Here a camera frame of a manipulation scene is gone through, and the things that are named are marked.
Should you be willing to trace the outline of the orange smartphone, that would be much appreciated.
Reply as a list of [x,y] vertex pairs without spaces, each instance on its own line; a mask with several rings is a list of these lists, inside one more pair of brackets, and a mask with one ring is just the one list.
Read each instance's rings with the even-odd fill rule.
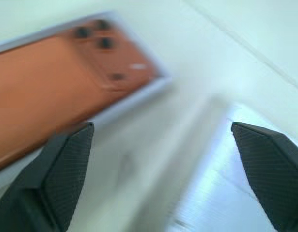
[[0,170],[156,75],[136,43],[106,19],[0,52]]

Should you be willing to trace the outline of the white phone box lid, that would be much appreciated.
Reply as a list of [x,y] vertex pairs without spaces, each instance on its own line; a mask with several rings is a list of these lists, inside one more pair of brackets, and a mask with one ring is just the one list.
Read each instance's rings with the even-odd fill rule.
[[245,176],[234,121],[275,129],[220,99],[169,125],[141,110],[98,129],[67,232],[275,232]]

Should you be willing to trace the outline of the white box base brown inside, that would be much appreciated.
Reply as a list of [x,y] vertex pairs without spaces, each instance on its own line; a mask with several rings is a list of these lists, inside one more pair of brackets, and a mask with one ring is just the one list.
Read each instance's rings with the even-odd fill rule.
[[[120,99],[116,103],[110,105],[109,107],[103,109],[102,111],[96,113],[92,117],[86,119],[85,121],[92,121],[97,128],[101,128],[104,125],[110,123],[116,118],[120,117],[125,112],[134,108],[138,104],[150,99],[152,96],[156,95],[165,89],[169,83],[171,83],[172,78],[169,72],[166,70],[161,61],[151,52],[149,47],[141,40],[141,38],[119,17],[119,15],[112,11],[100,12],[95,14],[90,14],[87,16],[82,16],[74,20],[66,21],[60,24],[52,25],[50,27],[42,28],[38,31],[20,35],[11,39],[0,41],[0,52],[8,51],[13,48],[20,47],[22,45],[27,45],[29,43],[38,41],[40,39],[49,37],[63,30],[70,29],[88,21],[95,19],[106,19],[117,25],[126,35],[130,38],[140,50],[148,57],[148,59],[153,63],[154,68],[157,71],[156,77],[147,85],[141,87],[140,89],[134,91],[128,96]],[[36,156],[39,155],[41,147],[36,148],[30,153],[26,154],[24,157],[16,160],[10,165],[6,166],[0,170],[0,190],[6,185],[10,184],[14,178],[19,174],[19,172],[27,166]]]

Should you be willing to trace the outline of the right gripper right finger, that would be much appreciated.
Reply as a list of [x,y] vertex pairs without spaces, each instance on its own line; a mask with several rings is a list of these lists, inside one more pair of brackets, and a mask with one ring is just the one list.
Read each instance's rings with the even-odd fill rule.
[[231,125],[249,185],[277,232],[298,232],[298,147],[283,133]]

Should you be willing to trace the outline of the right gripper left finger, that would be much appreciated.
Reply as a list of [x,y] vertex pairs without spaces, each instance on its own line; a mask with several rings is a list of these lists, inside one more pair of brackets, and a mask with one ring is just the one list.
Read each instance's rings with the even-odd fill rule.
[[0,232],[67,232],[86,178],[94,124],[52,137],[0,198]]

